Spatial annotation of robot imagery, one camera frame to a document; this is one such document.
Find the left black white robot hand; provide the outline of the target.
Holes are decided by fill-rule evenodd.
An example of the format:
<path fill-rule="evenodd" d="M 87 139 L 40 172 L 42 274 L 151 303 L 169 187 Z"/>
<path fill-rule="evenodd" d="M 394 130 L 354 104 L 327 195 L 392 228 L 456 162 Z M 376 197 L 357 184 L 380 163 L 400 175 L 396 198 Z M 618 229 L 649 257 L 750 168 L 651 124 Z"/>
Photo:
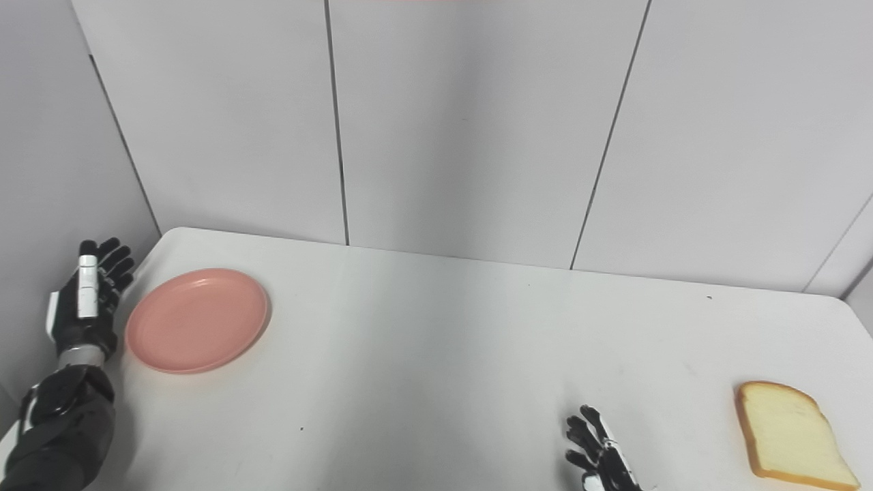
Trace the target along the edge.
<path fill-rule="evenodd" d="M 76 270 L 59 291 L 50 294 L 46 331 L 56 354 L 96 348 L 109 360 L 118 346 L 113 319 L 122 293 L 133 283 L 135 261 L 118 237 L 79 245 Z"/>

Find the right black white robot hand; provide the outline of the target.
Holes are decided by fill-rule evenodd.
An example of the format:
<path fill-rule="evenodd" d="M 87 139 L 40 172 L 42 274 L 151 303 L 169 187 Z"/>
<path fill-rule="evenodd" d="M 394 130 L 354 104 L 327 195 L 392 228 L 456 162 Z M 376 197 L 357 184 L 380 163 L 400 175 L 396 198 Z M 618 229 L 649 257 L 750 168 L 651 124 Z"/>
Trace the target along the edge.
<path fill-rule="evenodd" d="M 569 416 L 565 437 L 576 445 L 565 451 L 565 460 L 581 470 L 584 490 L 641 490 L 620 444 L 602 414 L 587 404 Z"/>

